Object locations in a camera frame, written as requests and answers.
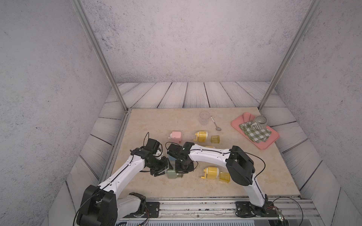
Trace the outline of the green pencil sharpener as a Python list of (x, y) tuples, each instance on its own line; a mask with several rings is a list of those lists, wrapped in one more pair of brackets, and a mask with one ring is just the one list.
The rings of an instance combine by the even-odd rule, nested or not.
[(166, 174), (167, 174), (168, 179), (176, 179), (179, 177), (178, 173), (173, 169), (167, 170)]

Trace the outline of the pink pencil sharpener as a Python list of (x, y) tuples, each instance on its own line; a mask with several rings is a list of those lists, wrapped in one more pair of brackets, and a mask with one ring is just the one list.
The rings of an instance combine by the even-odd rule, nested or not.
[(168, 137), (174, 143), (181, 143), (182, 141), (182, 132), (181, 131), (172, 131)]

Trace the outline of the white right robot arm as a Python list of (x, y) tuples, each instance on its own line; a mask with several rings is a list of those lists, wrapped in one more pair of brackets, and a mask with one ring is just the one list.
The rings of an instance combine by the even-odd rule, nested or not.
[(186, 142), (183, 146), (171, 144), (167, 148), (167, 154), (176, 159), (177, 173), (194, 171), (194, 162), (205, 162), (226, 168), (231, 179), (236, 184), (244, 186), (250, 205), (267, 209), (268, 197), (259, 187), (254, 162), (240, 147), (215, 149)]

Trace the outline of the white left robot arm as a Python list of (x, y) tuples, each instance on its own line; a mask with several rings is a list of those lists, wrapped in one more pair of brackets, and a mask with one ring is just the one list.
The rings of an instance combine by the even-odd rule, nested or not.
[(135, 192), (123, 199), (119, 196), (144, 168), (149, 168), (154, 177), (164, 175), (171, 164), (162, 153), (162, 145), (151, 138), (146, 145), (132, 150), (124, 165), (113, 175), (97, 186), (90, 185), (86, 188), (73, 225), (114, 226), (118, 219), (128, 215), (147, 216), (145, 196)]

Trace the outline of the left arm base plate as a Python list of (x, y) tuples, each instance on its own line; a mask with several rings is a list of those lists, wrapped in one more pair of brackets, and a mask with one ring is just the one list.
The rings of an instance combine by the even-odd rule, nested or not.
[(146, 209), (143, 214), (140, 213), (132, 213), (124, 218), (158, 218), (160, 211), (160, 202), (146, 202)]

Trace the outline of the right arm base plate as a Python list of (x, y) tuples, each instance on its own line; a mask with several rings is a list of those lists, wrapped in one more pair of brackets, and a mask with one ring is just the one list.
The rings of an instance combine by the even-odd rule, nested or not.
[(273, 202), (265, 202), (263, 207), (252, 205), (250, 202), (235, 202), (236, 216), (240, 218), (271, 218), (278, 217), (279, 214), (273, 205)]

